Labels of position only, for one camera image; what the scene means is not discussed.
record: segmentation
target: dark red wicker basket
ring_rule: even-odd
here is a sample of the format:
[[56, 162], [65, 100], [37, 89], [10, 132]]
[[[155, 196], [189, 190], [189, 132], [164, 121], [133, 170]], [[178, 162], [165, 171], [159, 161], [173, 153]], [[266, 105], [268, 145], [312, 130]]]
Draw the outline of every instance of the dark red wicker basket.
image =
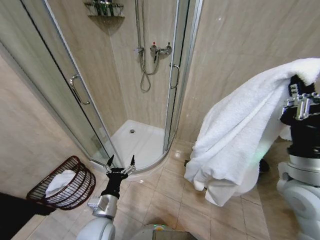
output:
[[[74, 178], [61, 191], [46, 197], [48, 185], [57, 174], [64, 170], [75, 172]], [[96, 186], [96, 177], [77, 156], [71, 156], [28, 192], [26, 199], [59, 208], [71, 210], [83, 204], [92, 194]]]

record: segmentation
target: white bath towel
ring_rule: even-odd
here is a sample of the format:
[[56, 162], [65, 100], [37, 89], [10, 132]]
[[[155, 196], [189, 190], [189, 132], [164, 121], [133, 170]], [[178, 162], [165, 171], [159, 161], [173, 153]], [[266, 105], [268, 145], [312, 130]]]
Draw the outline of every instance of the white bath towel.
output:
[[60, 192], [65, 186], [67, 186], [71, 180], [75, 177], [76, 173], [72, 170], [64, 170], [62, 173], [54, 176], [52, 181], [49, 183], [46, 191], [45, 197], [49, 198], [56, 193]]
[[306, 85], [320, 72], [320, 59], [306, 58], [262, 72], [215, 104], [205, 116], [184, 177], [205, 198], [223, 206], [257, 183], [259, 161], [279, 136], [290, 78]]

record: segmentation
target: floor tile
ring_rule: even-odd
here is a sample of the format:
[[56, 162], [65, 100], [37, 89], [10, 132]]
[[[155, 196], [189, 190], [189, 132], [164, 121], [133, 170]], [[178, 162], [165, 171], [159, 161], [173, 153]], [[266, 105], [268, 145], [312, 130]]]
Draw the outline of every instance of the floor tile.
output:
[[28, 240], [61, 240], [68, 229], [50, 215], [30, 235]]
[[257, 239], [269, 240], [269, 232], [262, 207], [242, 199], [246, 233]]
[[175, 172], [176, 174], [185, 175], [186, 167], [183, 155], [178, 152], [171, 152], [164, 165], [164, 168]]
[[210, 239], [211, 219], [197, 210], [181, 204], [176, 229]]
[[157, 187], [162, 170], [163, 170], [163, 167], [160, 167], [159, 169], [155, 170], [151, 175], [143, 179], [137, 180], [136, 182], [154, 190]]
[[177, 202], [161, 193], [154, 192], [143, 224], [164, 224], [175, 229], [180, 209]]
[[205, 191], [197, 191], [189, 181], [185, 181], [181, 203], [210, 217], [212, 203], [205, 199], [205, 195]]
[[126, 194], [130, 184], [131, 184], [131, 181], [127, 181], [127, 180], [123, 180], [121, 182], [120, 192], [119, 192], [120, 197], [119, 197], [118, 205], [119, 205], [119, 202], [121, 202], [121, 200], [123, 199], [124, 195]]
[[63, 240], [76, 240], [77, 236], [69, 231], [63, 238]]
[[247, 235], [246, 236], [246, 239], [247, 240], [258, 240], [257, 238], [253, 237], [253, 236], [250, 236], [250, 235]]
[[74, 224], [72, 225], [70, 232], [75, 236], [81, 231], [81, 229], [92, 219], [96, 218], [92, 215], [92, 209], [88, 206], [84, 208], [80, 216], [76, 219]]
[[131, 182], [118, 204], [118, 209], [142, 223], [153, 194], [154, 190], [137, 182]]
[[212, 240], [247, 240], [247, 234], [230, 225], [211, 219]]
[[44, 221], [46, 216], [34, 215], [12, 238], [12, 240], [25, 240]]
[[190, 155], [193, 146], [194, 144], [191, 142], [183, 141], [176, 138], [173, 140], [171, 150], [177, 153]]
[[173, 200], [181, 202], [184, 184], [185, 179], [182, 175], [164, 168], [155, 190]]
[[128, 216], [119, 209], [116, 211], [113, 225], [115, 226], [115, 240], [130, 240], [143, 226], [141, 222]]
[[232, 197], [224, 206], [211, 205], [211, 218], [219, 220], [224, 224], [228, 224], [243, 233], [246, 233], [245, 217], [241, 198]]
[[259, 176], [257, 189], [262, 203], [265, 221], [272, 240], [297, 239], [300, 226], [294, 211], [277, 191], [278, 164], [289, 161], [287, 148], [292, 144], [278, 138], [263, 157], [270, 170]]
[[243, 194], [241, 198], [253, 202], [255, 204], [261, 205], [259, 192], [257, 186], [255, 186], [251, 191]]
[[69, 230], [71, 226], [74, 224], [74, 222], [77, 220], [77, 218], [80, 216], [82, 211], [85, 209], [85, 205], [87, 204], [83, 203], [81, 206], [68, 211], [57, 209], [54, 212], [52, 212], [50, 216]]

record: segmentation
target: chrome handle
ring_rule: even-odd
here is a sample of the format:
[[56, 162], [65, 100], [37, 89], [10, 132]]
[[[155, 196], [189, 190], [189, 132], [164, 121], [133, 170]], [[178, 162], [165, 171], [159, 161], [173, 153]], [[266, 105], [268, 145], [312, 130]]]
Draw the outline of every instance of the chrome handle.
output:
[[173, 64], [172, 65], [174, 68], [177, 68], [178, 69], [178, 78], [176, 80], [176, 85], [175, 86], [171, 86], [170, 89], [176, 89], [178, 84], [179, 84], [179, 77], [180, 77], [180, 67], [176, 64]]
[[78, 75], [73, 75], [72, 78], [69, 80], [69, 85], [70, 85], [70, 88], [71, 90], [73, 91], [74, 95], [75, 95], [75, 98], [78, 100], [79, 103], [83, 104], [83, 105], [88, 105], [90, 104], [89, 101], [82, 101], [75, 85], [74, 85], [74, 80], [78, 78]]

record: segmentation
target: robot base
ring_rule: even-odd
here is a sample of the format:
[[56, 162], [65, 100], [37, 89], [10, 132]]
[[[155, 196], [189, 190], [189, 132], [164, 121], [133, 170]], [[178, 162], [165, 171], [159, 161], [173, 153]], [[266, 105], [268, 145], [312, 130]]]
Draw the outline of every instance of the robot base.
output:
[[277, 190], [295, 213], [301, 230], [298, 239], [320, 240], [320, 188], [293, 179], [297, 174], [293, 173], [293, 167], [286, 162], [281, 162], [278, 169], [280, 179]]

